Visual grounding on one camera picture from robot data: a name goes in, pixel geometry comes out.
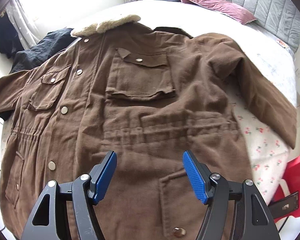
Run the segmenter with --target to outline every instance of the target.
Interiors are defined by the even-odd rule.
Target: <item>chest pocket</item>
[[[165,53],[141,55],[117,49],[106,88],[107,98],[150,101],[176,95]]]
[[[49,109],[58,98],[70,66],[59,72],[51,72],[41,77],[29,99],[28,109],[33,111]]]

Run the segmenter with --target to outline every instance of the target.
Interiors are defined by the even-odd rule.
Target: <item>pocket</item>
[[[106,88],[107,98],[150,101],[176,95],[165,53],[141,55],[118,48]]]
[[[70,66],[58,72],[51,72],[41,77],[41,82],[29,99],[29,110],[47,110],[58,98]]]
[[[159,179],[164,236],[176,239],[174,228],[182,228],[183,240],[197,237],[206,206],[198,200],[192,190],[186,171],[183,169]]]
[[[19,191],[21,187],[21,176],[24,164],[23,156],[16,151],[14,161],[10,170],[10,176],[6,188],[6,198],[15,207],[19,198]]]

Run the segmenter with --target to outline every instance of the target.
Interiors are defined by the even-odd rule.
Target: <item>brown fabric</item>
[[[254,114],[287,141],[294,138],[294,107],[221,34],[190,39],[128,23],[82,39],[39,68],[0,78],[0,112],[15,109],[0,182],[6,227],[20,238],[49,180],[73,181],[114,150],[117,169],[95,208],[105,238],[174,239],[173,228],[181,227],[183,239],[195,239],[205,206],[183,170],[183,152],[192,150],[229,180],[252,177],[222,90],[233,71]],[[68,213],[77,239],[71,203]]]

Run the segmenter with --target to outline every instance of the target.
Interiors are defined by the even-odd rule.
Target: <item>bed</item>
[[[89,22],[95,22],[95,19],[109,18],[111,15],[119,14],[139,15],[140,23],[152,29],[159,26],[170,26],[182,28],[191,36],[210,32],[228,35],[239,44],[260,72],[296,106],[293,51],[297,49],[298,44],[297,47],[287,46],[284,48],[277,43],[277,36],[256,23],[241,25],[223,14],[194,4],[161,0],[142,0],[118,5],[91,15],[69,27],[86,25]],[[291,148],[275,131],[261,123],[247,110],[236,80],[229,78],[226,83],[225,89],[234,106],[234,116],[246,139],[253,180],[266,203],[269,203],[283,175]],[[10,127],[11,121],[4,123],[2,154],[5,151]]]

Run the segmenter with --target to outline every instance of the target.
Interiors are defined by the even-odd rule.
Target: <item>beige fur collar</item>
[[[113,29],[120,25],[123,25],[128,22],[138,22],[141,18],[135,14],[129,15],[118,15],[117,17],[103,17],[97,23],[92,23],[90,25],[85,25],[82,28],[74,28],[71,32],[71,36],[73,37],[87,37],[94,33],[104,33],[107,30]]]

